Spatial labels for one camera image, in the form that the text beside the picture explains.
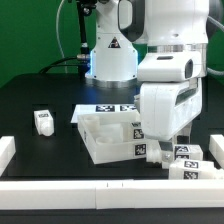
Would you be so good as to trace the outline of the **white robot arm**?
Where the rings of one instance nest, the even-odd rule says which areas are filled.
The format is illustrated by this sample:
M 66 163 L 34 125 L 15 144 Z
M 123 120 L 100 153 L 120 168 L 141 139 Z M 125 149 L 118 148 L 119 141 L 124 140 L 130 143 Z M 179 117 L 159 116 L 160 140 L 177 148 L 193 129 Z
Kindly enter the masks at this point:
M 174 160 L 173 141 L 202 109 L 208 25 L 220 0 L 120 0 L 118 26 L 148 53 L 138 65 L 135 112 L 87 115 L 79 129 L 96 164 L 146 157 L 164 168 Z

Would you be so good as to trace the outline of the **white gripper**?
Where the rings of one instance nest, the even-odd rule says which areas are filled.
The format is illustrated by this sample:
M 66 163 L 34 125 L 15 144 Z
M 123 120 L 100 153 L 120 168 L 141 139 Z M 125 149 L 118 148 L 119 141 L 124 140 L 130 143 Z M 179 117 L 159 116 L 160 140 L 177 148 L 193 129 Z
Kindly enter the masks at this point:
M 160 140 L 162 168 L 174 159 L 170 140 L 189 144 L 192 123 L 202 109 L 201 54 L 198 51 L 147 53 L 139 64 L 136 96 L 143 133 Z

